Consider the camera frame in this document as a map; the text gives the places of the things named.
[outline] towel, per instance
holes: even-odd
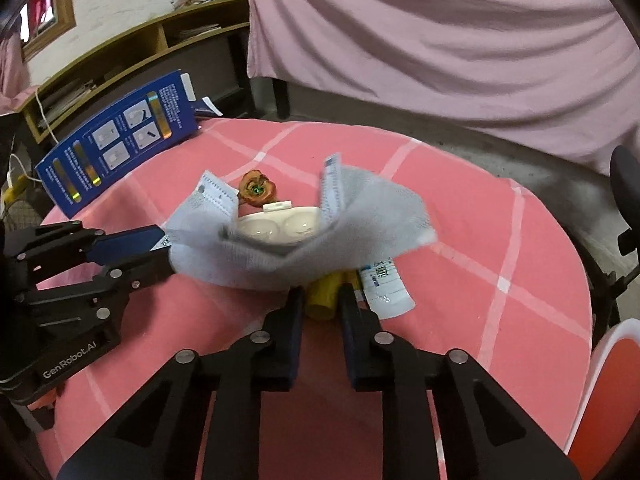
[[[327,199],[329,186],[321,189],[321,228],[294,244],[272,244],[237,229],[235,190],[206,172],[165,224],[172,266],[216,285],[286,290],[436,241],[413,191],[351,166],[341,166],[337,178],[337,202]]]

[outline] blue box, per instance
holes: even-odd
[[[36,171],[53,202],[71,218],[129,171],[197,129],[180,71],[171,72],[89,119],[47,153]]]

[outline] white chair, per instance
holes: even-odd
[[[600,340],[564,452],[582,480],[640,479],[640,320]]]

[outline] pink curtain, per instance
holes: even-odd
[[[27,16],[31,39],[38,35],[38,26],[42,22],[47,9],[51,6],[51,0],[29,0],[27,3]]]
[[[22,105],[33,92],[27,86],[29,72],[22,62],[20,34],[16,31],[0,41],[0,114],[11,112]]]
[[[249,0],[248,72],[601,173],[640,156],[640,50],[609,0]]]

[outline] round table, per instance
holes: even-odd
[[[77,218],[108,233],[162,224],[205,170],[233,185],[258,168],[281,200],[317,205],[322,162],[340,152],[343,163],[419,193],[438,233],[437,243],[396,258],[416,307],[383,321],[384,329],[432,352],[466,349],[564,444],[590,359],[590,298],[574,247],[535,196],[449,153],[368,126],[235,119],[201,126]],[[55,209],[47,222],[64,219]],[[79,267],[49,285],[85,280],[94,270]],[[180,275],[132,293],[123,342],[64,384],[56,425],[39,436],[52,473],[174,353],[227,348],[284,297]],[[263,395],[260,437],[262,480],[380,477],[380,394],[351,389],[337,323],[305,321],[295,387]]]

